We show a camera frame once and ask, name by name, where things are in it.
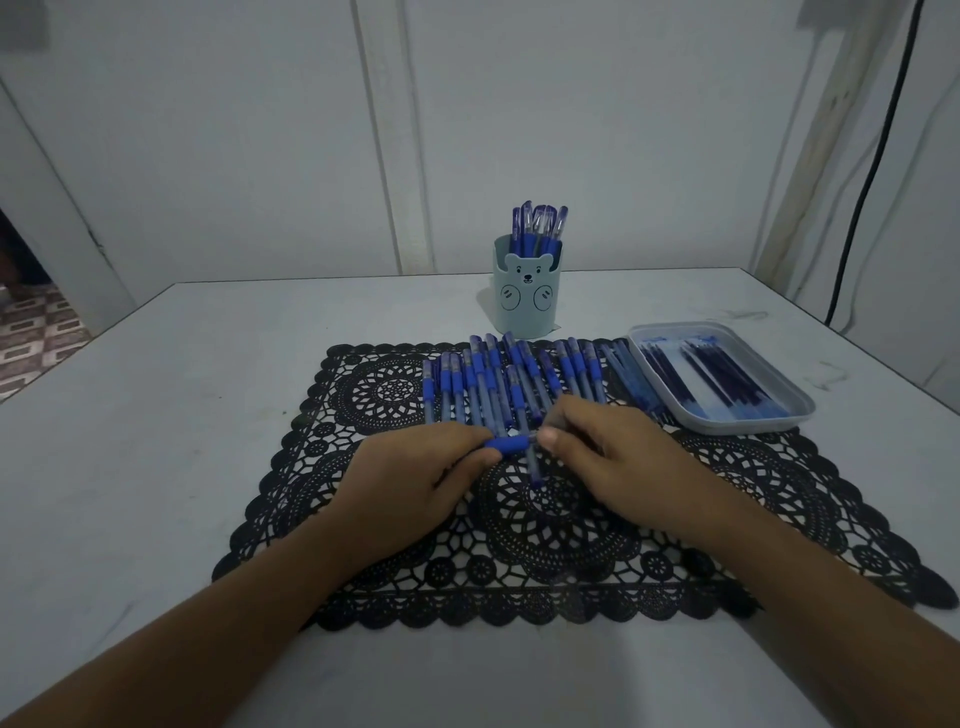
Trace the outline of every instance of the plastic tray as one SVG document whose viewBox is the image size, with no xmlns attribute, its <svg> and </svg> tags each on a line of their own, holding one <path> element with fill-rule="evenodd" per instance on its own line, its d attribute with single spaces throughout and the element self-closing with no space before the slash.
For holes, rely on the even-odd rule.
<svg viewBox="0 0 960 728">
<path fill-rule="evenodd" d="M 662 337 L 668 341 L 677 341 L 696 336 L 715 337 L 717 344 L 729 354 L 757 384 L 763 387 L 774 400 L 787 412 L 789 417 L 777 417 L 758 420 L 708 420 L 687 411 L 680 404 L 673 393 L 667 388 L 660 376 L 647 363 L 640 353 L 638 343 L 645 340 Z M 691 321 L 679 324 L 648 324 L 633 327 L 627 334 L 630 342 L 630 352 L 636 363 L 646 375 L 647 379 L 660 399 L 667 406 L 677 421 L 695 432 L 706 435 L 749 435 L 756 432 L 777 432 L 790 429 L 808 420 L 816 409 L 816 404 L 796 384 L 784 376 L 780 370 L 750 348 L 743 339 L 737 336 L 732 329 L 721 324 L 709 321 Z"/>
</svg>

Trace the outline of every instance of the light blue pen holder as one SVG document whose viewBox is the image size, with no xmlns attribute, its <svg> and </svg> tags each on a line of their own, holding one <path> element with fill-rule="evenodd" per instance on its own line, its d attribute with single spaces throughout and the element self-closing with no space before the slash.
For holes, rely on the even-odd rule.
<svg viewBox="0 0 960 728">
<path fill-rule="evenodd" d="M 553 330 L 560 291 L 563 243 L 553 255 L 510 253 L 510 235 L 493 241 L 493 325 L 518 339 L 536 339 Z"/>
</svg>

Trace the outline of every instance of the doorway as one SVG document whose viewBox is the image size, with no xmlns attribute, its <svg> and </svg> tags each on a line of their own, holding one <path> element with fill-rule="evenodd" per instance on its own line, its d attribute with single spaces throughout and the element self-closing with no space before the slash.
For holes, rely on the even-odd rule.
<svg viewBox="0 0 960 728">
<path fill-rule="evenodd" d="M 0 403 L 90 338 L 73 307 L 0 210 Z"/>
</svg>

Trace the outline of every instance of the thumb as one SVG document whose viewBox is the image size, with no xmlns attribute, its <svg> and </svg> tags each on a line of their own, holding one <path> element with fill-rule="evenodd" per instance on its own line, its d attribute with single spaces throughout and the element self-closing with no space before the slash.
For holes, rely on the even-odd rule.
<svg viewBox="0 0 960 728">
<path fill-rule="evenodd" d="M 433 493 L 431 506 L 437 509 L 439 518 L 446 517 L 457 502 L 470 489 L 473 481 L 483 472 L 500 462 L 500 452 L 493 448 L 474 450 L 453 466 Z"/>
<path fill-rule="evenodd" d="M 607 461 L 576 435 L 545 425 L 537 432 L 537 442 L 563 460 L 591 490 L 606 473 Z"/>
</svg>

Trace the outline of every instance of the forearm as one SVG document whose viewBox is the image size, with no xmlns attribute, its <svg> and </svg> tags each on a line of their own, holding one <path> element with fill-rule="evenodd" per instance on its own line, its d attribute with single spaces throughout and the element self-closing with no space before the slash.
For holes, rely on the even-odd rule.
<svg viewBox="0 0 960 728">
<path fill-rule="evenodd" d="M 3 722 L 218 725 L 354 570 L 321 513 Z"/>
<path fill-rule="evenodd" d="M 704 548 L 796 638 L 865 725 L 960 715 L 960 644 L 732 489 Z"/>
</svg>

